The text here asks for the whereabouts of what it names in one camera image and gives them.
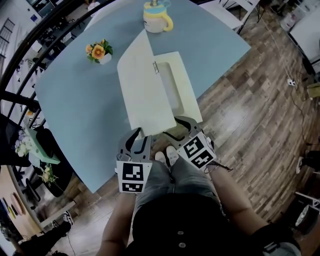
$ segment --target white sneaker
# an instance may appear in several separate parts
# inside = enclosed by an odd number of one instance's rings
[[[166,148],[166,156],[169,159],[170,166],[172,167],[175,162],[178,160],[179,155],[174,146],[168,146]]]
[[[71,224],[71,226],[74,224],[74,220],[72,219],[70,212],[68,210],[66,210],[63,213],[63,221],[64,222],[69,222]]]
[[[155,153],[154,159],[163,163],[165,165],[165,167],[167,167],[169,169],[169,167],[167,165],[167,161],[166,161],[166,156],[164,153],[162,153],[161,151]]]
[[[300,172],[301,172],[301,169],[302,169],[302,160],[303,160],[304,158],[302,157],[302,156],[300,156],[299,157],[299,159],[298,159],[298,163],[297,163],[297,165],[296,165],[296,168],[295,168],[295,173],[296,174],[299,174]]]

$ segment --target power cable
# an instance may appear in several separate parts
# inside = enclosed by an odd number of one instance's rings
[[[66,236],[68,237],[70,247],[71,247],[71,249],[72,249],[72,251],[73,251],[73,255],[76,256],[75,250],[74,250],[74,248],[72,247],[71,242],[70,242],[70,237],[69,237],[68,234],[67,234]]]
[[[276,39],[274,38],[272,32],[270,31],[268,25],[266,24],[265,20],[264,20],[262,17],[261,17],[261,20],[262,20],[262,22],[264,23],[264,26],[265,26],[266,30],[269,32],[270,36],[272,37],[272,39],[273,39],[273,41],[274,41],[274,44],[275,44],[275,46],[276,46],[276,48],[277,48],[277,50],[278,50],[278,53],[279,53],[279,56],[280,56],[280,60],[281,60],[281,62],[282,62],[283,68],[284,68],[284,70],[285,70],[285,73],[286,73],[288,79],[290,79],[291,81],[295,81],[295,80],[294,80],[294,77],[293,77],[293,75],[292,75],[292,73],[291,73],[291,71],[290,71],[290,68],[287,66],[287,64],[286,64],[285,61],[284,61],[284,58],[283,58],[283,56],[282,56],[282,54],[281,54],[281,50],[280,50],[280,48],[279,48],[279,46],[278,46],[278,44],[277,44]],[[296,85],[295,85],[295,84],[294,84],[294,88],[295,88],[295,91],[296,91],[296,92],[299,90],[298,82],[297,82],[297,88],[296,88]],[[301,137],[302,137],[304,143],[305,143],[307,146],[320,145],[320,143],[309,143],[309,142],[306,141],[305,136],[304,136],[304,127],[303,127],[303,124],[304,124],[304,121],[305,121],[305,114],[304,114],[303,110],[295,103],[294,98],[293,98],[293,96],[292,96],[293,91],[294,91],[294,89],[293,89],[293,87],[292,87],[292,88],[291,88],[291,92],[290,92],[290,98],[291,98],[291,100],[292,100],[292,103],[299,109],[299,111],[300,111],[300,113],[301,113],[301,116],[302,116],[302,120],[301,120]]]

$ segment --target wall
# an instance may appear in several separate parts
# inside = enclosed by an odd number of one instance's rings
[[[32,15],[38,17],[36,22],[30,19]],[[0,9],[0,28],[4,25],[7,18],[9,18],[15,26],[9,40],[10,43],[6,52],[3,71],[7,67],[21,40],[41,21],[41,16],[26,0],[6,0]]]

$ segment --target window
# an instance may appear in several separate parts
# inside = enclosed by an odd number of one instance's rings
[[[6,19],[3,27],[0,30],[0,79],[3,72],[4,60],[6,58],[6,52],[8,49],[10,36],[14,29],[15,24],[10,20]]]

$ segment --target orange flower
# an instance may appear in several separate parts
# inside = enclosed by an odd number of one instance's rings
[[[96,45],[92,51],[92,57],[97,60],[101,60],[105,56],[106,51],[101,45]]]
[[[87,54],[90,54],[91,51],[92,51],[92,47],[91,47],[90,44],[88,44],[88,45],[85,47],[85,52],[86,52]]]

